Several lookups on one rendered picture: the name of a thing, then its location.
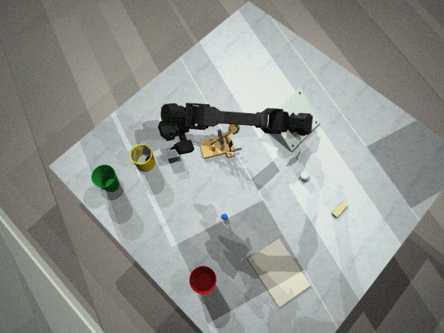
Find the white ball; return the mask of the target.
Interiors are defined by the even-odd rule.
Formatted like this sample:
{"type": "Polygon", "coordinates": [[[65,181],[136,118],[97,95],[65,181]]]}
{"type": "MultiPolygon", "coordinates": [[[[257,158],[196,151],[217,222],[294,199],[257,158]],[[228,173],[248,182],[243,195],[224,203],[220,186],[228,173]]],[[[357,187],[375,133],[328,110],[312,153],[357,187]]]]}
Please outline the white ball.
{"type": "Polygon", "coordinates": [[[309,174],[306,171],[303,171],[300,174],[300,179],[303,180],[303,181],[307,181],[309,179],[309,174]]]}

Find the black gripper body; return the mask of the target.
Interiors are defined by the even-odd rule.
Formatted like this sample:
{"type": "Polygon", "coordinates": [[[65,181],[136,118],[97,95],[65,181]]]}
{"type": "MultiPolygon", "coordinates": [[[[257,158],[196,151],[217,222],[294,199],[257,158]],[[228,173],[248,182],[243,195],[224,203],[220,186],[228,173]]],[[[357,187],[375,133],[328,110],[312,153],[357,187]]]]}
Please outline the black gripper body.
{"type": "Polygon", "coordinates": [[[176,150],[179,155],[185,153],[191,153],[194,151],[194,146],[191,140],[187,140],[185,133],[189,132],[190,127],[185,127],[184,123],[178,123],[178,126],[181,127],[181,132],[178,135],[180,138],[180,142],[176,143],[176,150]]]}

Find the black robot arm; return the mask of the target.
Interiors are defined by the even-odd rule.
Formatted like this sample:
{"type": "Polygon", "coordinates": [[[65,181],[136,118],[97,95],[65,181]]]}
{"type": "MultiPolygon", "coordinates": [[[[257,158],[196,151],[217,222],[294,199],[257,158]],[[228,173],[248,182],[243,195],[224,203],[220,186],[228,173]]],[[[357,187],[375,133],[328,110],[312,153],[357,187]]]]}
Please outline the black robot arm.
{"type": "Polygon", "coordinates": [[[164,104],[161,109],[161,119],[162,121],[158,125],[160,135],[163,139],[170,141],[181,132],[178,123],[184,123],[185,127],[195,130],[205,130],[208,126],[225,123],[255,126],[270,134],[281,134],[289,130],[291,133],[297,132],[305,136],[311,133],[313,115],[310,113],[295,115],[293,112],[289,116],[288,112],[278,108],[267,108],[263,112],[257,112],[257,114],[225,112],[210,107],[209,104],[186,103],[186,107],[164,104]],[[198,126],[194,126],[195,124],[198,124],[198,126]]]}

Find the green cup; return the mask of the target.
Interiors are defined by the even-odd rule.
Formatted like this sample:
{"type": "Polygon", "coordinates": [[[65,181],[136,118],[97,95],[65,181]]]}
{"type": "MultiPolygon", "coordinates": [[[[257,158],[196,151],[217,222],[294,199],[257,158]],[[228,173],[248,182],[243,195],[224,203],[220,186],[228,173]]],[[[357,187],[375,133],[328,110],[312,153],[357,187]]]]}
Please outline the green cup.
{"type": "Polygon", "coordinates": [[[119,187],[119,181],[114,172],[114,169],[110,165],[100,165],[92,172],[92,182],[97,187],[109,192],[114,192],[119,187]]]}

